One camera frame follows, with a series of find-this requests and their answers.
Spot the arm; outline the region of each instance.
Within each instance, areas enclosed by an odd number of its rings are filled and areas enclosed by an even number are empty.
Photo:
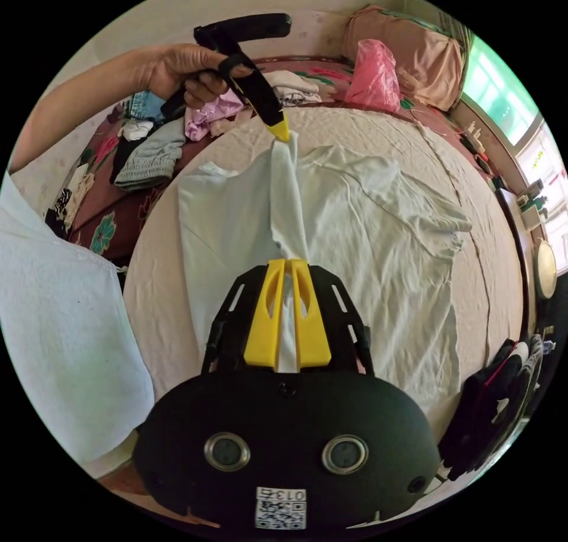
[[[95,114],[145,90],[155,57],[155,49],[129,51],[52,90],[28,117],[12,154],[10,173],[28,165]]]
[[[32,110],[12,154],[10,172],[22,169],[77,126],[136,92],[151,90],[166,99],[185,82],[186,104],[201,108],[227,91],[221,77],[211,74],[225,58],[191,43],[162,45],[129,51],[77,75]],[[234,78],[249,74],[244,66],[231,72]]]

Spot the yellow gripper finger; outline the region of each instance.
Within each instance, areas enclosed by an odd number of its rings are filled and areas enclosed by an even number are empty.
[[[244,361],[249,366],[278,370],[285,272],[286,260],[271,260],[268,263],[244,351]]]
[[[297,369],[300,371],[327,366],[331,361],[331,351],[308,263],[294,259],[291,260],[290,266],[294,287]],[[302,302],[306,309],[305,316],[302,312]]]

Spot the pillow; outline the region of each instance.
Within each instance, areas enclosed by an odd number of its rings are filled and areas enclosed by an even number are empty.
[[[405,17],[386,15],[376,5],[349,18],[341,54],[354,62],[362,39],[377,39],[391,50],[402,94],[442,111],[451,108],[460,93],[463,73],[455,39]]]

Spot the qr code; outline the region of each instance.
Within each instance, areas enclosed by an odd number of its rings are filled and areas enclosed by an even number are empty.
[[[257,491],[256,527],[270,530],[304,530],[307,502],[303,489]]]

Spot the hand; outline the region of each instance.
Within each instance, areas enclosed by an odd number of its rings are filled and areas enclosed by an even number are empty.
[[[152,49],[153,59],[147,71],[146,90],[167,100],[185,84],[184,100],[190,108],[202,108],[228,90],[227,83],[214,71],[225,55],[199,45],[179,44]],[[231,76],[248,76],[251,70],[243,65],[235,67]]]

